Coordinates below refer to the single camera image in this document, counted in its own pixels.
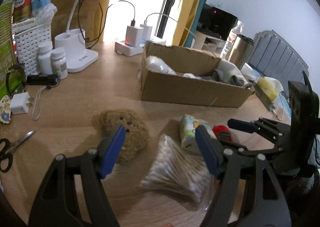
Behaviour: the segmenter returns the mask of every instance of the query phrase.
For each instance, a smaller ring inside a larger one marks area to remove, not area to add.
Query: television
[[[230,30],[236,26],[237,22],[236,16],[205,4],[200,14],[197,31],[226,41]]]

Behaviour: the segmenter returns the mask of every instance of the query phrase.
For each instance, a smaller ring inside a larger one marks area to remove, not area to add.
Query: black scissors handle
[[[11,153],[5,153],[10,146],[10,141],[6,138],[0,139],[0,145],[3,142],[4,142],[4,148],[0,151],[0,171],[2,173],[7,173],[12,166],[13,156]],[[8,160],[8,165],[5,169],[2,169],[1,164],[3,163],[4,160]]]

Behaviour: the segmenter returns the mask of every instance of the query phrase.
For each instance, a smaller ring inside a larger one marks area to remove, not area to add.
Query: power strip
[[[157,44],[161,44],[161,45],[165,45],[165,43],[166,43],[166,40],[161,39],[161,38],[156,37],[156,36],[151,36],[149,41],[157,43]],[[141,40],[141,43],[140,43],[139,47],[131,47],[129,45],[126,45],[124,41],[116,41],[115,42],[115,51],[118,54],[131,57],[131,56],[143,53],[144,44],[145,44],[145,41]]]

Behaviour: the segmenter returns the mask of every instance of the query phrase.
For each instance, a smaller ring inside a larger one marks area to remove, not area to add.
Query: scissors
[[[22,144],[24,141],[29,139],[35,131],[30,131],[25,134],[23,137],[19,138],[16,142],[10,143],[10,141],[6,138],[0,139],[0,145],[4,143],[4,148],[0,151],[0,171],[2,173],[7,173],[12,166],[13,161],[13,153],[16,151],[17,147]],[[5,169],[2,169],[1,163],[4,160],[8,160],[8,165]]]

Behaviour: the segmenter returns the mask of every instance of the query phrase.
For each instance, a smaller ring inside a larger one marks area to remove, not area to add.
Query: brown plush toy
[[[111,131],[116,125],[126,129],[124,145],[119,154],[118,163],[132,160],[135,154],[146,148],[149,142],[149,131],[141,118],[132,110],[106,110],[100,116],[101,125],[106,131]]]

